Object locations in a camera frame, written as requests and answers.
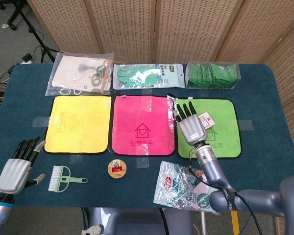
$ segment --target red label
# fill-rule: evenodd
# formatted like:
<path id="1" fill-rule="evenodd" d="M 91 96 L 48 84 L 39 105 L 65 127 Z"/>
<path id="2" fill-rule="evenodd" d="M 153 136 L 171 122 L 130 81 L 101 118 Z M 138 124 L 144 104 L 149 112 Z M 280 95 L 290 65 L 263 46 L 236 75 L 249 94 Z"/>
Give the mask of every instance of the red label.
<path id="1" fill-rule="evenodd" d="M 171 188 L 171 184 L 172 184 L 172 180 L 169 176 L 167 176 L 164 181 L 165 190 L 168 190 L 169 188 Z"/>
<path id="2" fill-rule="evenodd" d="M 119 171 L 122 171 L 122 166 L 118 166 L 118 167 L 113 167 L 112 168 L 112 173 L 119 172 Z"/>

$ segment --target plastic bag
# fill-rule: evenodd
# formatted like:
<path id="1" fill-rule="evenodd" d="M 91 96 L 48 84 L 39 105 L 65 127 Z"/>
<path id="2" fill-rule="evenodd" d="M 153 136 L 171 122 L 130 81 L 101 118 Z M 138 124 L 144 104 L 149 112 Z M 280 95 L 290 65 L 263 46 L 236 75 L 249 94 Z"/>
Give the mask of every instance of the plastic bag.
<path id="1" fill-rule="evenodd" d="M 219 214 L 210 206 L 209 195 L 216 190 L 201 183 L 187 167 L 162 161 L 153 202 L 183 210 Z"/>
<path id="2" fill-rule="evenodd" d="M 189 62 L 185 71 L 188 89 L 233 89 L 240 79 L 235 63 Z"/>
<path id="3" fill-rule="evenodd" d="M 115 65 L 113 69 L 113 88 L 185 88 L 183 66 L 181 64 L 134 64 Z"/>
<path id="4" fill-rule="evenodd" d="M 103 95 L 110 93 L 114 53 L 58 53 L 46 95 Z"/>

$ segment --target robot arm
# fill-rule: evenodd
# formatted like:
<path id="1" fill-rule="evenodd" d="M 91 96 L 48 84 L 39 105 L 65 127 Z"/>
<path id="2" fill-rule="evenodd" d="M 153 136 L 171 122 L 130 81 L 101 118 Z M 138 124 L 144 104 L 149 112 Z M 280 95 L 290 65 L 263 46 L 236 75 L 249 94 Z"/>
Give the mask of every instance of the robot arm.
<path id="1" fill-rule="evenodd" d="M 195 147 L 196 157 L 207 178 L 207 182 L 219 191 L 210 195 L 211 207 L 217 211 L 237 210 L 285 217 L 286 234 L 294 235 L 294 177 L 286 179 L 280 192 L 243 190 L 236 192 L 223 173 L 219 162 L 210 145 L 206 144 L 206 130 L 198 115 L 189 102 L 189 111 L 186 104 L 184 111 L 177 104 L 174 116 L 181 132 L 190 146 Z"/>

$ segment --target yellow towel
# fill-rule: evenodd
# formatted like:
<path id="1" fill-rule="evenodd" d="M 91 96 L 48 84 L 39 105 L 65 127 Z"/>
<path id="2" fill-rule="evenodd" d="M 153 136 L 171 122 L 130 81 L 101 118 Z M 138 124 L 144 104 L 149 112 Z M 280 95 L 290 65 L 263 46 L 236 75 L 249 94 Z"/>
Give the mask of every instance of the yellow towel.
<path id="1" fill-rule="evenodd" d="M 46 135 L 50 153 L 99 153 L 108 146 L 111 97 L 58 96 Z"/>

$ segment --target red house logo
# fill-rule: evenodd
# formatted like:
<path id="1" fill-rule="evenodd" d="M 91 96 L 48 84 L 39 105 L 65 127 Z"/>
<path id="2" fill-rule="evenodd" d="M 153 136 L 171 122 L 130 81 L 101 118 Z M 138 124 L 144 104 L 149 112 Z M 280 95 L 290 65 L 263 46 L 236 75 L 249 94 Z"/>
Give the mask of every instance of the red house logo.
<path id="1" fill-rule="evenodd" d="M 145 124 L 140 124 L 135 130 L 137 138 L 148 138 L 149 128 Z"/>

